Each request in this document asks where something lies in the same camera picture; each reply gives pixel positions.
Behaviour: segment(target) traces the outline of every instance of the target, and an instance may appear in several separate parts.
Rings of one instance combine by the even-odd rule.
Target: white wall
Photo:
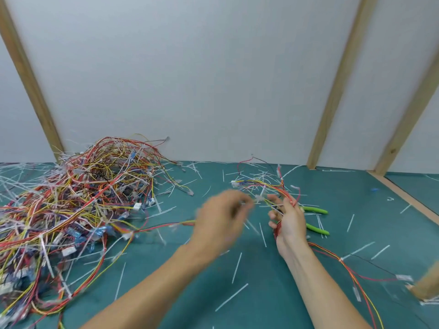
[[[0,74],[0,163],[54,162],[46,136],[2,39]]]
[[[359,0],[7,2],[67,150],[304,164]]]
[[[439,173],[439,90],[431,98],[389,171]]]
[[[362,170],[375,167],[436,53],[438,14],[439,0],[378,1],[318,165]],[[437,108],[432,112],[436,113],[436,124],[437,112]],[[421,156],[417,162],[425,155],[436,160],[419,164],[419,168],[439,171],[438,150],[434,149],[437,142],[432,147],[420,147],[424,150],[418,152]]]

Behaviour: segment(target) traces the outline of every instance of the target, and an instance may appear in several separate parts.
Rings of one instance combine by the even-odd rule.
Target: green handle
[[[314,208],[314,207],[302,207],[305,211],[315,212],[316,214],[326,215],[328,212],[324,209]]]
[[[311,230],[311,231],[323,234],[324,236],[328,236],[329,235],[329,232],[327,232],[326,230],[322,230],[321,228],[317,228],[317,227],[312,226],[312,225],[310,225],[308,223],[306,223],[306,228]]]

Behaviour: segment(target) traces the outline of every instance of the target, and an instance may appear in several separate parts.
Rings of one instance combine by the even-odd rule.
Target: person's left arm
[[[158,327],[184,288],[236,241],[252,206],[252,199],[237,190],[210,198],[198,211],[189,243],[81,328]]]

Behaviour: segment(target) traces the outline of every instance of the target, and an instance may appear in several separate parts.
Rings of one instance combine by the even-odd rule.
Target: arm
[[[293,207],[287,198],[282,203],[276,195],[269,195],[269,199],[283,204],[283,216],[276,211],[269,212],[271,219],[282,220],[277,248],[296,281],[314,327],[370,329],[308,246],[305,216],[299,206]],[[277,227],[272,221],[269,225]]]
[[[198,211],[190,242],[82,329],[158,327],[184,288],[236,241],[252,206],[252,199],[236,190],[210,198]]]

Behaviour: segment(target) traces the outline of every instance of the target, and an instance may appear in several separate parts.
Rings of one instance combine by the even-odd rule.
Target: green mat
[[[439,215],[439,174],[388,172],[385,177]]]
[[[198,163],[199,174],[186,167],[186,172],[174,167],[170,174],[195,192],[189,196],[175,189],[170,197],[158,197],[162,210],[173,210],[152,217],[149,225],[161,222],[184,221],[195,216],[195,210],[212,195],[230,188],[230,181],[237,174],[236,164]],[[272,170],[267,165],[240,165],[243,174],[251,176],[259,170]],[[283,165],[286,174],[293,166]],[[409,208],[400,214],[407,204],[396,194],[384,187],[379,181],[364,171],[309,171],[299,167],[285,178],[285,185],[301,187],[300,203],[317,205],[329,211],[321,215],[321,221],[331,235],[321,235],[308,231],[310,241],[344,256],[362,246],[375,242],[360,251],[362,258],[369,260],[385,246],[390,245],[372,263],[394,274],[411,275],[419,279],[437,260],[439,246],[439,226],[428,220],[418,211]],[[310,317],[300,297],[297,286],[288,268],[276,249],[272,230],[267,225],[268,208],[257,206],[250,216],[250,222],[257,228],[261,223],[265,236],[263,239],[251,228],[244,229],[242,237],[230,252],[219,257],[206,271],[201,273],[184,291],[178,301],[166,315],[160,328],[190,329],[237,329],[237,328],[312,328]],[[149,215],[157,213],[157,208]],[[355,214],[349,232],[352,215]],[[315,215],[306,216],[306,220],[318,226]],[[133,220],[138,225],[140,220]],[[99,278],[85,293],[69,304],[64,312],[64,325],[67,329],[78,328],[98,311],[110,304],[115,297],[118,280],[124,262],[125,273],[119,295],[127,292],[147,275],[164,263],[190,237],[192,227],[162,228],[161,234],[166,245],[156,232],[143,233],[128,247],[127,254]],[[124,246],[120,241],[111,250],[110,256],[117,254]],[[232,284],[233,273],[239,259],[242,258]],[[340,285],[355,307],[371,323],[364,300],[357,302],[350,276],[336,260],[317,255],[331,276]],[[68,283],[89,271],[93,264],[86,262],[97,260],[93,255],[78,260]],[[392,278],[392,275],[376,266],[351,256],[345,260],[360,275],[376,279]],[[215,312],[217,307],[232,296],[239,288],[249,284],[235,298]],[[421,306],[404,287],[404,282],[373,282],[360,279],[365,292],[377,307],[385,328],[431,328],[437,327],[439,306]],[[26,328],[38,317],[31,315],[17,327]],[[43,319],[38,328],[56,328],[57,316]]]

